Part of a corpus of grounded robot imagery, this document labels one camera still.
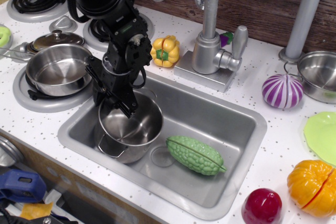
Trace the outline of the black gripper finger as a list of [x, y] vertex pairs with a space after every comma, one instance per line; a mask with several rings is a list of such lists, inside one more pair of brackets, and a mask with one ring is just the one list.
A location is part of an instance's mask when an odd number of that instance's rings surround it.
[[97, 89], [96, 87], [93, 87], [92, 91], [93, 91], [93, 101], [94, 101], [95, 105], [100, 105], [101, 102], [106, 97], [106, 94], [103, 91], [101, 91], [100, 89]]
[[125, 116], [129, 116], [129, 109], [122, 102], [116, 102], [112, 106], [114, 109], [119, 109]]

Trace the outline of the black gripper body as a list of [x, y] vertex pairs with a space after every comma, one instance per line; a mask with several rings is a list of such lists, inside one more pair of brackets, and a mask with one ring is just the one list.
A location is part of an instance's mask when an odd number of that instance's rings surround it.
[[103, 101], [111, 109], [114, 109], [112, 107], [114, 103], [122, 102], [129, 109], [129, 116], [127, 118], [133, 117], [138, 108], [138, 102], [131, 87], [131, 71], [118, 73], [113, 69], [107, 70], [103, 61], [94, 56], [88, 56], [86, 60], [86, 72], [93, 79], [93, 87], [100, 89], [106, 94]]

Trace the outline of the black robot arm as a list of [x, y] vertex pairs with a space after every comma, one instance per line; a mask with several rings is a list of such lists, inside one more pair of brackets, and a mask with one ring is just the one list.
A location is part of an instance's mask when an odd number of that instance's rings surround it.
[[135, 0], [68, 0], [72, 18], [80, 23], [97, 20], [109, 36], [107, 52], [101, 60], [88, 57], [86, 71], [95, 80], [93, 98], [113, 109], [120, 109], [126, 117], [135, 115], [138, 102], [134, 89], [138, 75], [146, 79], [144, 66], [152, 59], [147, 25], [134, 7]]

